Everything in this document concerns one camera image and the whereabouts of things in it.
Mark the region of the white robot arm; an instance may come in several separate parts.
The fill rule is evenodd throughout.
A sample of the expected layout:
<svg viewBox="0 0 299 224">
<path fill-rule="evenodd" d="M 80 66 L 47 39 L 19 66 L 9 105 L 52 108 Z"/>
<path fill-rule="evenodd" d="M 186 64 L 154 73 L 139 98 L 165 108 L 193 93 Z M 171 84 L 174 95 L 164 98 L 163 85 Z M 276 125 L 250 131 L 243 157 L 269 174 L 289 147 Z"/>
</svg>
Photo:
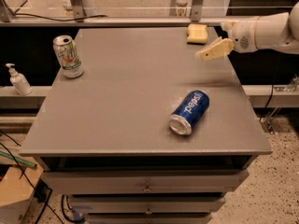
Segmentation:
<svg viewBox="0 0 299 224">
<path fill-rule="evenodd" d="M 287 54 L 299 53 L 299 3 L 290 13 L 256 16 L 239 21 L 224 21 L 221 29 L 228 35 L 219 37 L 195 53 L 195 58 L 209 61 L 229 55 L 233 50 L 250 53 L 272 49 Z"/>
</svg>

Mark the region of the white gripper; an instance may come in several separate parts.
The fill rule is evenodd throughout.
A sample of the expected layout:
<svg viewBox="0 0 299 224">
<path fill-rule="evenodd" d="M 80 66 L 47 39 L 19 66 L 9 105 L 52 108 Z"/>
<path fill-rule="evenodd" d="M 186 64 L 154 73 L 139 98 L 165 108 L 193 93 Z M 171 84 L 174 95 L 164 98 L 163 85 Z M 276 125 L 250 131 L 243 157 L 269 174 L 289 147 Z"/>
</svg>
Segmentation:
<svg viewBox="0 0 299 224">
<path fill-rule="evenodd" d="M 212 43 L 197 51 L 195 58 L 201 61 L 222 58 L 229 55 L 234 47 L 237 52 L 256 51 L 255 30 L 257 21 L 257 17 L 240 21 L 223 21 L 221 29 L 228 32 L 230 39 L 218 37 Z"/>
</svg>

